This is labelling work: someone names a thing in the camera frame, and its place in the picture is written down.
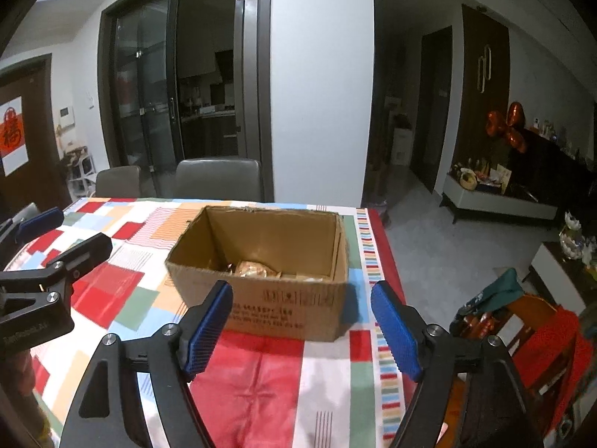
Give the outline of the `brown cardboard box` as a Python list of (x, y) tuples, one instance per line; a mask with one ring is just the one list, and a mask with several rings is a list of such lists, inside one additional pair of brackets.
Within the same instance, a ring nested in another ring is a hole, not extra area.
[(335, 212), (207, 206), (165, 265), (188, 307), (216, 281), (230, 284), (229, 330), (314, 342), (342, 334), (348, 244)]

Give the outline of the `grey chair far left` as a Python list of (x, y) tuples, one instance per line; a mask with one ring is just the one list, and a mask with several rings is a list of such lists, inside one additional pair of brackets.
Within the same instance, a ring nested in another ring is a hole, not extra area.
[(95, 195), (106, 198), (140, 198), (141, 168), (128, 165), (100, 171), (96, 176)]

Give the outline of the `red chair with clothes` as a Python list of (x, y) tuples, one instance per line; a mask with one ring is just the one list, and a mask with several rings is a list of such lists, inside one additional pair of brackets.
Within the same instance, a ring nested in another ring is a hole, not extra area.
[(496, 335), (515, 318), (522, 322), (506, 346), (533, 401), (539, 433), (545, 436), (556, 429), (593, 357), (593, 346), (582, 335), (578, 315), (526, 292), (497, 311), (464, 318), (456, 314), (449, 331), (470, 340)]

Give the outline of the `colourful patchwork tablecloth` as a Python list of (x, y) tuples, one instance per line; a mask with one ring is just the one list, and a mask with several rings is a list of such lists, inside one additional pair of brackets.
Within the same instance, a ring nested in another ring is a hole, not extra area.
[[(146, 337), (178, 321), (183, 303), (165, 268), (197, 200), (81, 199), (61, 227), (19, 248), (8, 268), (37, 269), (102, 231), (107, 262), (75, 286), (74, 330), (34, 348), (32, 397), (57, 446), (77, 385), (103, 335)], [(401, 285), (384, 225), (371, 209), (339, 207), (348, 242), (346, 334), (332, 343), (226, 331), (190, 390), (219, 447), (385, 447), (413, 386), (398, 372), (369, 307), (374, 282)]]

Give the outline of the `ornate vase decoration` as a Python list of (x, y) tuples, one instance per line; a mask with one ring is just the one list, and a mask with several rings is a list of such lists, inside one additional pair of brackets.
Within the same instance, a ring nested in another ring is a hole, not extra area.
[(565, 213), (564, 221), (564, 226), (559, 233), (560, 248), (566, 258), (581, 260), (585, 248), (581, 223), (576, 217), (573, 217), (570, 211)]

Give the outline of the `white low tv bench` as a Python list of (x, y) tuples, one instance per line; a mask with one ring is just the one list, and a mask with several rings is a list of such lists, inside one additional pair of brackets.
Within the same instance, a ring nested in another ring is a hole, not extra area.
[(553, 221), (557, 207), (534, 201), (470, 191), (463, 188), (452, 176), (444, 181), (441, 205), (449, 205), (453, 211), (453, 223), (461, 217), (522, 218), (532, 221)]

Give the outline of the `silver refrigerator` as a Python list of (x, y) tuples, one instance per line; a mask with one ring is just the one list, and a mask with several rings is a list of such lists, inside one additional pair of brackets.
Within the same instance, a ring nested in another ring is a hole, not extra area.
[(257, 75), (258, 0), (236, 0), (234, 98), (239, 155), (261, 160)]

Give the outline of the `green cloth on chair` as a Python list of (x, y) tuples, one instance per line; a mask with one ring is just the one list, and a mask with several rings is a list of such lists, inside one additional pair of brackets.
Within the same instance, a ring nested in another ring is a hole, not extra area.
[(472, 297), (465, 305), (458, 308), (456, 316), (464, 318), (468, 315), (485, 314), (507, 307), (525, 294), (518, 282), (517, 272), (508, 268), (493, 283)]

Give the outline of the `red heart balloons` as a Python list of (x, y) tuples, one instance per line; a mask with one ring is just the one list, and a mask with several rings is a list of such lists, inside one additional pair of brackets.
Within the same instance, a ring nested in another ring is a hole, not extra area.
[(526, 143), (521, 130), (525, 122), (522, 104), (518, 101), (513, 101), (506, 115), (500, 114), (497, 110), (492, 110), (487, 114), (485, 130), (490, 138), (504, 138), (506, 144), (511, 148), (519, 153), (524, 153), (526, 151)]

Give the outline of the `red fu door poster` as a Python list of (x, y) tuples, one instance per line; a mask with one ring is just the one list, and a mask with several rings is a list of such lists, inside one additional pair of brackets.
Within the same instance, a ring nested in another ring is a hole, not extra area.
[(1, 105), (0, 115), (1, 165), (5, 176), (28, 163), (22, 97), (18, 96)]

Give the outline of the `round pastry in box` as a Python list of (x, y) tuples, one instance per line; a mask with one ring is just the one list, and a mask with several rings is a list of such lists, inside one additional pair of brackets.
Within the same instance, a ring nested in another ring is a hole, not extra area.
[(256, 261), (244, 260), (239, 262), (234, 269), (234, 274), (240, 277), (279, 278), (280, 273)]

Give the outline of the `glass sliding door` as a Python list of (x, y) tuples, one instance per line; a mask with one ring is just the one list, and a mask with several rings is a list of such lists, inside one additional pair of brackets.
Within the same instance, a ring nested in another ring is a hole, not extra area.
[(178, 0), (122, 0), (102, 17), (98, 76), (109, 162), (141, 169), (146, 196), (174, 196), (183, 158), (176, 104)]

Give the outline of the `grey chair near box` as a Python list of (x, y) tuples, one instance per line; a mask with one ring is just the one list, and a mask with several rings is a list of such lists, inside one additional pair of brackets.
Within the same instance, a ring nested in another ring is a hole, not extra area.
[(262, 202), (261, 165), (239, 157), (183, 160), (176, 169), (174, 197)]

